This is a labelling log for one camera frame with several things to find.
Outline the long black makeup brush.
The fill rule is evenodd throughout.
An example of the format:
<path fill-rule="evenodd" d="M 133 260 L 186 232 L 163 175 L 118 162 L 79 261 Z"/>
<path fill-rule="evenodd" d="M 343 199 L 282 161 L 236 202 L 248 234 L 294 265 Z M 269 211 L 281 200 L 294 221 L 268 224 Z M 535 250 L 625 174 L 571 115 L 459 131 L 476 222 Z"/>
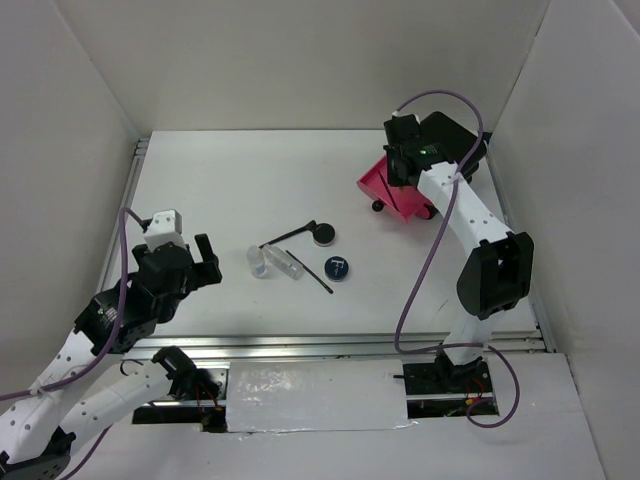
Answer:
<path fill-rule="evenodd" d="M 329 294 L 334 294 L 334 290 L 324 281 L 322 280 L 315 272 L 313 272 L 302 260 L 296 257 L 290 250 L 285 249 L 285 252 L 296 262 L 298 262 L 301 267 L 315 280 L 317 281 L 322 288 L 327 291 Z"/>

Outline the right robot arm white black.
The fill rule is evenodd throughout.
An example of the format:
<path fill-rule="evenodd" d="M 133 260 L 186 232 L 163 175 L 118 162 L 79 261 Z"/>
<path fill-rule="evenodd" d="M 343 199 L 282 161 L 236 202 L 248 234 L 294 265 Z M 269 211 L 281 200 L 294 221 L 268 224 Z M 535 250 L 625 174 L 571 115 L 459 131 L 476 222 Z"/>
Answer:
<path fill-rule="evenodd" d="M 456 282 L 464 312 L 437 353 L 435 368 L 437 384 L 457 391 L 480 363 L 496 319 L 528 296 L 534 242 L 525 232 L 513 232 L 470 187 L 486 155 L 480 136 L 441 112 L 424 120 L 396 113 L 384 130 L 390 185 L 426 198 L 465 254 Z"/>

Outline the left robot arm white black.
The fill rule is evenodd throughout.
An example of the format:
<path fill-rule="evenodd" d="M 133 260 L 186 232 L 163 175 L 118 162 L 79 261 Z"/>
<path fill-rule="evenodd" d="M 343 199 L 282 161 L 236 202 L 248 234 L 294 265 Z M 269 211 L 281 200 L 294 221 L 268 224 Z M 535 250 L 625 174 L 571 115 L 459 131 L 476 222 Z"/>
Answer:
<path fill-rule="evenodd" d="M 177 346 L 161 348 L 112 387 L 85 394 L 138 341 L 171 321 L 190 293 L 221 282 L 208 236 L 195 241 L 200 261 L 171 241 L 134 247 L 137 271 L 92 298 L 54 360 L 1 416 L 2 478 L 57 478 L 84 443 L 149 401 L 218 400 L 219 385 Z"/>

